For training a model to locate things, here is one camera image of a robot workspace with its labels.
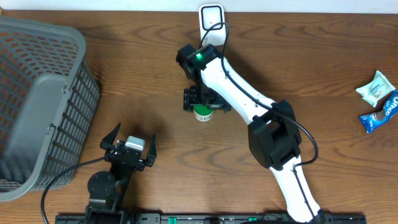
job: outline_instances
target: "gray plastic basket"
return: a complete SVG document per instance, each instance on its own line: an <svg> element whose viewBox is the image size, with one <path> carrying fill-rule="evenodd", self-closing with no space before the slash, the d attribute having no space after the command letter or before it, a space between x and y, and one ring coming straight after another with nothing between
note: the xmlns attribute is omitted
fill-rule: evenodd
<svg viewBox="0 0 398 224"><path fill-rule="evenodd" d="M78 162L100 97L85 51L75 29L0 16L0 201Z"/></svg>

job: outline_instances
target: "wood grain surface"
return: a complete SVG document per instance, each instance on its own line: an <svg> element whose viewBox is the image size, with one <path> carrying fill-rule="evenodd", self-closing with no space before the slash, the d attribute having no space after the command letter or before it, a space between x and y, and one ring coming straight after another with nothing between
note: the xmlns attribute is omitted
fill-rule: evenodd
<svg viewBox="0 0 398 224"><path fill-rule="evenodd" d="M193 83L175 63L177 50L197 46L197 13L4 11L78 29L86 58L101 81L101 101L81 161L104 154L98 145L120 121L118 139L158 137L155 165L137 173L124 206L164 213L263 213L285 210L271 171L248 149L247 127L237 112L218 111L207 123L182 109ZM398 118L366 134L358 116L379 111L355 88L380 70L398 85L398 15L227 13L230 64L254 88L285 99L320 147L304 168L315 200L335 213L364 213L368 223L398 223ZM313 156L309 140L300 146ZM47 195L51 222L83 213L87 181L108 170L99 162ZM42 192L0 203L1 223L42 223Z"/></svg>

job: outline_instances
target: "blue snack wrapper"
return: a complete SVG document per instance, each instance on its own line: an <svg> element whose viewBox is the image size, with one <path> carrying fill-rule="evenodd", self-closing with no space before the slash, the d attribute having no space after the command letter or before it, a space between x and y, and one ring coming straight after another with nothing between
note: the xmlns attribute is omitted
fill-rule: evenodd
<svg viewBox="0 0 398 224"><path fill-rule="evenodd" d="M359 116L368 134L376 128L387 123L398 112L398 91L394 90L388 100L384 103L383 110L363 116Z"/></svg>

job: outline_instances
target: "black cable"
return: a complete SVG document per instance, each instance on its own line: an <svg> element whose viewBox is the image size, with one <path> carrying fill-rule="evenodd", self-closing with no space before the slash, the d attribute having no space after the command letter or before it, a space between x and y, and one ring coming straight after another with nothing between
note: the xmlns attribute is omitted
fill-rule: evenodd
<svg viewBox="0 0 398 224"><path fill-rule="evenodd" d="M295 121L294 119L292 119L290 116L288 116L288 115L286 115L286 114L284 114L284 113L282 113L282 112L280 112L280 111L275 110L274 108L271 108L271 107L269 107L269 106L267 106L267 105L261 103L258 99L256 99L256 98L253 97L252 95L250 95L250 94L249 94L246 90L244 90L239 84L237 84L237 83L235 82L235 80L233 80L233 78L232 78L231 75L229 74L229 71L226 70L225 65L224 65L224 53L225 53L225 48L226 48L226 44L227 44L227 42L228 42L228 37L229 37L229 25L228 25L227 23L225 23L225 22L219 22L219 23L214 24L213 26L211 26L211 27L206 31L205 35L203 36L202 40L200 41L200 47L201 47L201 45L202 45L202 43L203 43L203 40L205 39L205 37L206 37L207 34L209 33L209 31L211 31L211 29L214 28L214 26L217 26L217 25L219 25L219 24L224 24L224 25L226 26L226 30L225 30L225 32L226 32L225 41L224 41L224 44L223 44L223 51L222 51L222 53L221 53L221 67L223 68L223 71L224 71L224 73L225 73L225 76L226 76L227 78L229 78L229 80L236 86L236 88L238 88L241 92L243 92L248 98L250 98L250 99L251 99L253 102L255 102L257 105L259 105L259 106L261 106L261 107L263 107L263 108L265 108L265 109L267 109L267 110L273 112L273 113L276 114L277 116L280 116L280 117L282 117L282 118L284 118L284 119L290 121L291 123L294 123L294 125L296 125L298 128L300 128L300 129L304 132L304 134L306 134L306 135L308 136L308 138L311 140L311 142L312 142L312 144L313 144L313 147L314 147L314 150L315 150L315 155L314 155L314 157L313 157L312 159L310 159L309 161L305 161L305 162L301 162L301 163L298 163L298 164L294 164L294 165L293 165L293 168L292 168L292 172L294 173L294 176L296 177L298 186L300 187L301 193L303 194L304 202L305 202L305 204L307 204L307 207L308 207L308 209L310 210L312 217L315 218L315 216L314 216L314 214L313 214L313 212L312 212L312 209L311 209L311 207L310 207L310 204L309 204L309 202L308 202L308 200L307 200L307 197L305 196L305 193L304 193L303 187L302 187L302 185L301 185L301 183L300 183L299 177L298 177L298 175L297 175L296 167L311 164L311 163L315 162L316 159L318 159L318 151L319 151L318 144L317 144L317 142L315 141L315 139L313 138L313 136L310 134L310 132L307 131L301 124L299 124L298 122L296 122L296 121Z"/></svg>
<svg viewBox="0 0 398 224"><path fill-rule="evenodd" d="M76 164L74 166L71 166L67 169L65 169L64 171L62 171L61 173L59 173L57 176L55 176L51 182L46 186L44 192L43 192L43 196L42 196L42 201L40 203L40 209L42 211L42 216L43 216L43 220L45 224L49 224L49 221L47 220L47 216L45 215L45 208L44 208L44 200L45 200L45 196L47 195L47 192L50 190L51 186L63 175L65 175L66 173L70 172L71 170L77 169L79 167L88 165L88 164L93 164L95 162L99 162L105 159L104 157L98 158L98 159L94 159L92 161L87 161L87 162L82 162L81 164Z"/></svg>

